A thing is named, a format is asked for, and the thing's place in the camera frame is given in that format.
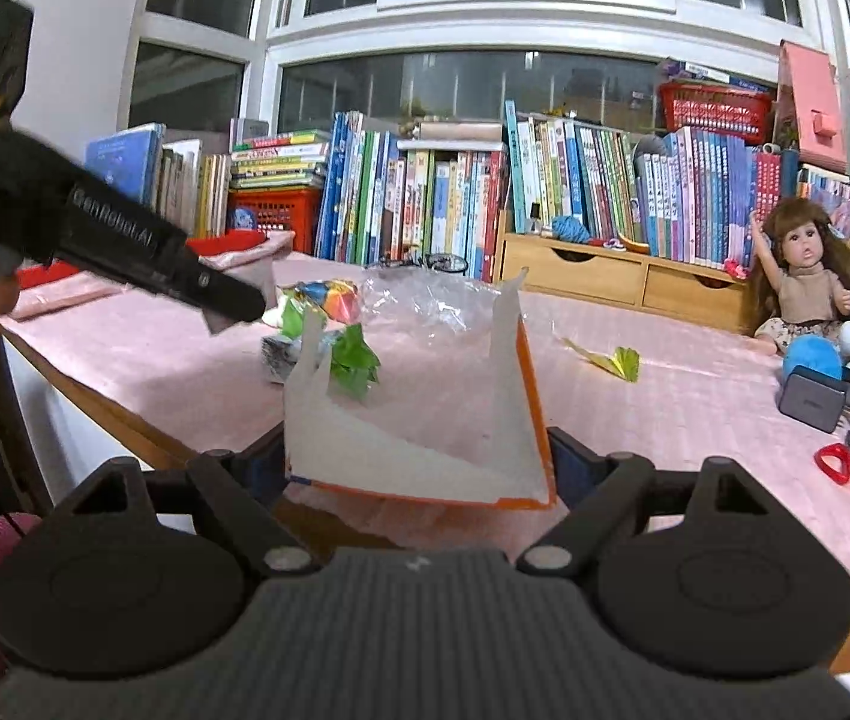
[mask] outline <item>wooden drawer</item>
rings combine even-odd
[[[738,332],[743,324],[744,288],[651,263],[642,304],[678,319]]]
[[[641,305],[644,266],[640,262],[602,257],[544,245],[509,240],[504,247],[501,277],[514,278],[528,269],[524,285],[529,289],[599,298],[627,305]]]

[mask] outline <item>red basket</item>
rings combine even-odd
[[[726,89],[704,83],[668,81],[659,89],[668,132],[701,127],[722,135],[737,135],[749,146],[767,141],[771,95],[748,89]]]
[[[229,191],[228,207],[247,208],[258,218],[260,232],[292,230],[292,248],[311,254],[321,189]]]

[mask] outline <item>wooden storage box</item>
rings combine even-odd
[[[744,332],[744,285],[724,271],[658,257],[508,233],[495,275],[524,288]]]

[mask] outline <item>yellow paper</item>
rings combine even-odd
[[[572,349],[572,351],[581,355],[585,360],[591,362],[592,365],[596,365],[601,370],[607,371],[612,376],[617,376],[620,379],[624,379],[624,381],[632,383],[638,381],[641,356],[634,349],[619,346],[615,349],[615,353],[611,357],[607,357],[606,355],[597,354],[596,352],[590,352],[587,349],[581,348],[581,346],[570,338],[562,338],[561,341],[567,348]]]

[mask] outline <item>white wall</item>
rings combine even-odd
[[[119,124],[125,68],[134,64],[145,0],[21,0],[35,10],[25,96],[14,124],[73,159]]]

